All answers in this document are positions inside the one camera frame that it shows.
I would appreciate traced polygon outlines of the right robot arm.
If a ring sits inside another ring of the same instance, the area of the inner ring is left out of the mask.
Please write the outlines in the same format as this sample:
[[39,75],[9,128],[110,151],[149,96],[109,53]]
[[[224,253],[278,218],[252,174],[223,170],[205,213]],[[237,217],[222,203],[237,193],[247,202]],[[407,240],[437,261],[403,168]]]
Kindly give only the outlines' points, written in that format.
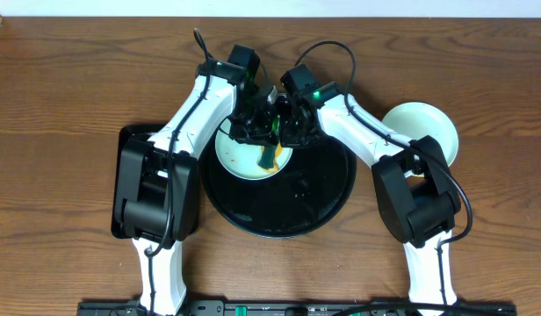
[[329,137],[371,168],[379,214],[402,243],[414,303],[455,305],[450,244],[455,216],[466,204],[443,147],[432,132],[412,137],[367,112],[336,83],[284,82],[292,114],[280,124],[286,147]]

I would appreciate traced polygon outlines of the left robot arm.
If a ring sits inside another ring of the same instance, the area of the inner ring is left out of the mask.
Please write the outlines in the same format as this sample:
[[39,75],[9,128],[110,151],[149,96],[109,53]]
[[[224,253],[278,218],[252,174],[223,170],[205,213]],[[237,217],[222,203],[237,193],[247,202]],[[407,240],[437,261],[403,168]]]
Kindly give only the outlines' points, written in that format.
[[182,243],[198,220],[199,160],[226,119],[239,141],[271,131],[273,85],[258,88],[247,75],[199,73],[191,94],[162,127],[127,126],[120,132],[112,235],[138,252],[143,292],[140,315],[176,315],[186,298]]

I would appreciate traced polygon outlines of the mint green plate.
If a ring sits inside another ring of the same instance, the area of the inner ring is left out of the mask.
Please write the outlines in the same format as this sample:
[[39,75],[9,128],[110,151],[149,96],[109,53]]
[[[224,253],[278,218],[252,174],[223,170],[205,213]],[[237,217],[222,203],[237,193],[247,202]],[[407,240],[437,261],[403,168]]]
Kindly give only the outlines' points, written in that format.
[[263,180],[276,175],[292,157],[293,150],[278,145],[272,166],[264,169],[259,165],[263,158],[263,146],[240,144],[227,134],[231,123],[225,119],[216,133],[215,152],[220,164],[232,175],[244,180]]
[[407,102],[392,108],[382,122],[395,132],[419,140],[433,137],[441,146],[448,166],[458,155],[458,131],[451,119],[441,110],[423,102]]

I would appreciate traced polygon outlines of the yellow green sponge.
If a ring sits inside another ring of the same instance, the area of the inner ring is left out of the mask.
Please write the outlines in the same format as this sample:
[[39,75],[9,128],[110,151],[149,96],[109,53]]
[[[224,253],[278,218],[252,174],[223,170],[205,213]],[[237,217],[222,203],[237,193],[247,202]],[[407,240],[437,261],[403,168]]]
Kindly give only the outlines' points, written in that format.
[[282,147],[276,146],[263,146],[262,154],[257,162],[257,166],[265,172],[277,172],[278,163],[277,157],[282,153]]

